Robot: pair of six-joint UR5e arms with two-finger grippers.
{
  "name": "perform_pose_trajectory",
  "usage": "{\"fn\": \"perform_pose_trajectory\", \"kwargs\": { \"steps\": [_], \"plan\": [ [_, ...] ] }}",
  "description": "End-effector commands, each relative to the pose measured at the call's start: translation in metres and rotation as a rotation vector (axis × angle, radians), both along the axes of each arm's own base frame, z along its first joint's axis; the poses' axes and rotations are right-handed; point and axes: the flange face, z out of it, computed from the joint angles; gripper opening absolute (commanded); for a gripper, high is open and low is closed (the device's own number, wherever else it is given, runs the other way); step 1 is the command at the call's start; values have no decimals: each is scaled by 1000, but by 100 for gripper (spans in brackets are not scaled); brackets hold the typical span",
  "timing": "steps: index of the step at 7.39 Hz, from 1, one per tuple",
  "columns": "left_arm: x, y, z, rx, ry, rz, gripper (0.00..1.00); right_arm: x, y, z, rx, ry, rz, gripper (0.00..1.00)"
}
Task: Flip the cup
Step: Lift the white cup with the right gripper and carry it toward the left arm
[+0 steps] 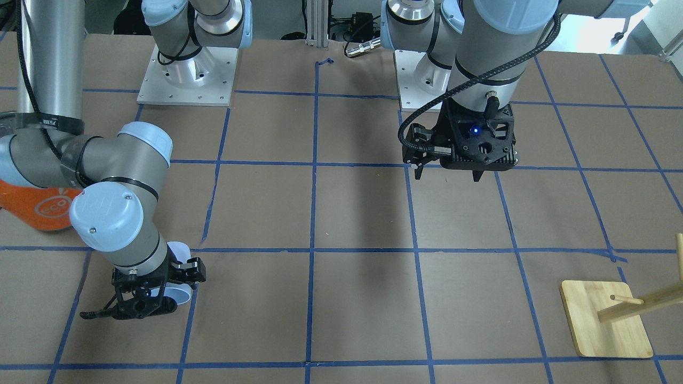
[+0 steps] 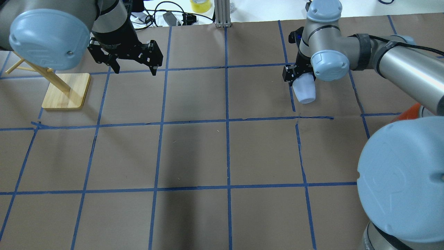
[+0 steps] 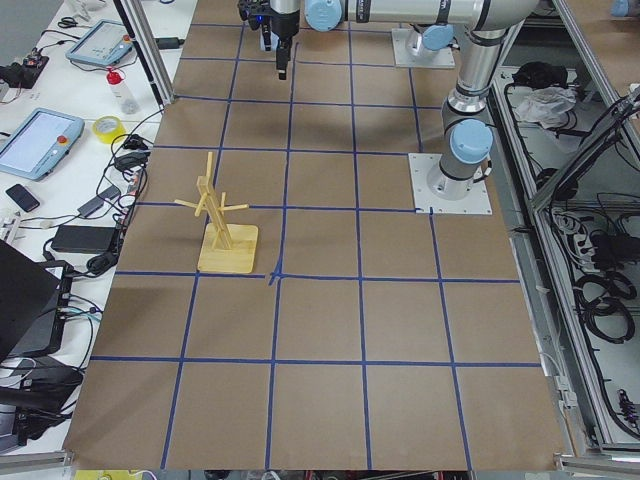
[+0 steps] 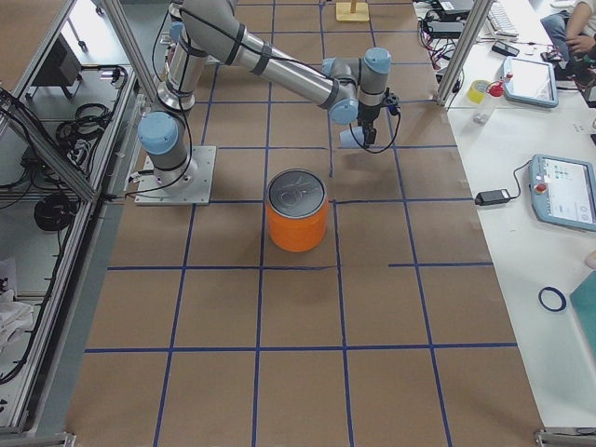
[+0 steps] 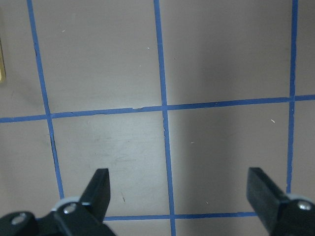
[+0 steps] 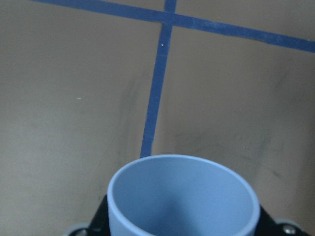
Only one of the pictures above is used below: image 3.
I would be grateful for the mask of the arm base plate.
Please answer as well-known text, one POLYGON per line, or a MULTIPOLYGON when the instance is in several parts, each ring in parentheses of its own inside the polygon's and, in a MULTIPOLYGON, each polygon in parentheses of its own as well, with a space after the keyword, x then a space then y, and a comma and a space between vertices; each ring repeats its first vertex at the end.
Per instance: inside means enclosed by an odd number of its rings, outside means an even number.
POLYGON ((440 168, 439 153, 408 155, 414 210, 422 214, 491 215, 492 207, 478 166, 467 180, 453 180, 440 168))
POLYGON ((450 47, 454 39, 452 25, 394 28, 391 34, 397 67, 426 69, 455 67, 450 47))

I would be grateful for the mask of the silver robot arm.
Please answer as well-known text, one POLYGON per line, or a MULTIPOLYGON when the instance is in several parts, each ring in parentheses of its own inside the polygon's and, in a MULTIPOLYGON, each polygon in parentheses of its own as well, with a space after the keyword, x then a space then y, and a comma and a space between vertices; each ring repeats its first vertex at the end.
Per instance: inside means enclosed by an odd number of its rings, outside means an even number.
POLYGON ((448 48, 454 39, 454 27, 451 24, 413 24, 406 47, 414 56, 426 51, 439 51, 448 48))
POLYGON ((248 8, 277 43, 276 70, 286 77, 293 40, 302 22, 317 31, 339 23, 396 23, 408 65, 448 47, 463 36, 454 84, 442 104, 446 147, 426 176, 431 192, 445 200, 464 198, 486 162, 493 136, 480 116, 510 31, 536 4, 533 1, 260 1, 248 8))

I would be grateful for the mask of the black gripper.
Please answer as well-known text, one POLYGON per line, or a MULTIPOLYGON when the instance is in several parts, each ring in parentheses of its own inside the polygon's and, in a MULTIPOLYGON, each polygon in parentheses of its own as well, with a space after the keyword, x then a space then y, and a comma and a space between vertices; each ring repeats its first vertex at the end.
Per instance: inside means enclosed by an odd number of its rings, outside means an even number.
POLYGON ((299 32, 300 1, 299 0, 270 0, 272 10, 272 30, 278 37, 276 48, 276 71, 282 81, 287 79, 290 61, 290 47, 293 38, 299 32))

